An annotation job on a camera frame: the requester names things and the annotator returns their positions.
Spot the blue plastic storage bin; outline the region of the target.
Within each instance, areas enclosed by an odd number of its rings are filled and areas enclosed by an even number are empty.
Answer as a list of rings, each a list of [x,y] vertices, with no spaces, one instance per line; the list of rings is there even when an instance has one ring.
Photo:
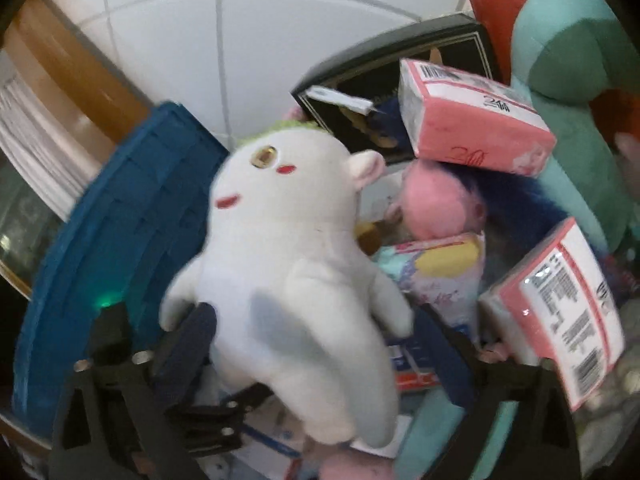
[[[184,106],[165,102],[78,200],[40,266],[17,338],[12,411],[33,434],[51,437],[66,376],[104,308],[126,304],[134,348],[156,345],[160,300],[202,248],[209,187],[227,155]]]

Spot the yellow pastel snack pack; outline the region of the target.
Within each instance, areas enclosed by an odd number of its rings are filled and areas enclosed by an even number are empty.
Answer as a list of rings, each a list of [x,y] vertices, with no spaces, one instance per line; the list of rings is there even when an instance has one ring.
[[[442,320],[478,339],[477,298],[485,266],[483,234],[463,233],[381,247],[373,261],[415,304],[430,304]]]

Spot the pink tissue pack barcode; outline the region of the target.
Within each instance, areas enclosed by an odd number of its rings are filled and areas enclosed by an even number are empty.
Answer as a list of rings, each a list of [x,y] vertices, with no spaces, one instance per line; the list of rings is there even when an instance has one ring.
[[[555,362],[567,403],[578,410],[625,350],[610,286],[575,219],[480,295],[480,305],[518,362]]]

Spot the teal green neck pillow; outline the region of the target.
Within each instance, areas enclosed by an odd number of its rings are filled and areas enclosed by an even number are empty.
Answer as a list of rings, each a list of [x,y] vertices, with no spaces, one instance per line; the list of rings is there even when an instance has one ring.
[[[511,84],[556,137],[538,180],[601,252],[625,237],[634,201],[589,104],[639,90],[639,53],[605,0],[526,0],[511,38]]]

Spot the pink pig plush toy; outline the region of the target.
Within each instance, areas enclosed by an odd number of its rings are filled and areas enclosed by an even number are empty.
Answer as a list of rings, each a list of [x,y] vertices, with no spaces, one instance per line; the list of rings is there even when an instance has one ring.
[[[418,159],[404,171],[384,219],[401,222],[415,240],[441,240],[483,232],[487,210],[475,185],[467,188],[440,162]]]

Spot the white plush creature toy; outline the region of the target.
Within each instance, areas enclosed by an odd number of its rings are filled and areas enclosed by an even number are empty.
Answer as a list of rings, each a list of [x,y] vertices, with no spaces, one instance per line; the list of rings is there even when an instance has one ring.
[[[209,357],[231,392],[262,384],[323,444],[393,439],[399,394],[386,338],[408,337],[407,299],[359,247],[359,199],[384,174],[326,130],[292,122],[237,148],[209,190],[200,252],[158,309],[217,317]]]

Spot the white curtain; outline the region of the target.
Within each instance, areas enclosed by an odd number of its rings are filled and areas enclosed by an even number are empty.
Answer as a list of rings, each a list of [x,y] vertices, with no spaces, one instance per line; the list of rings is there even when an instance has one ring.
[[[44,107],[6,53],[1,55],[1,151],[63,221],[102,167]]]

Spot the black coffee gift box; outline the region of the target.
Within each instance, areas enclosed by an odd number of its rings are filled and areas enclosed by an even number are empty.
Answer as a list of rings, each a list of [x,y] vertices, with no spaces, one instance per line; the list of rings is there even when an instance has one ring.
[[[413,149],[400,131],[397,90],[402,58],[501,78],[486,28],[475,18],[456,13],[384,32],[333,55],[308,70],[292,97],[309,119],[331,131],[349,151],[378,151],[390,165],[406,162],[413,159]],[[369,100],[374,110],[361,115],[318,101],[307,94],[314,86]]]

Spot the pink tissue pack upper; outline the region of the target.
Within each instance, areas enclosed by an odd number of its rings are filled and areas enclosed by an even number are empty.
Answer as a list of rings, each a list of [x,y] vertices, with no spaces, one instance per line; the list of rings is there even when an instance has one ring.
[[[556,137],[512,88],[487,79],[404,58],[399,110],[416,157],[536,177]]]

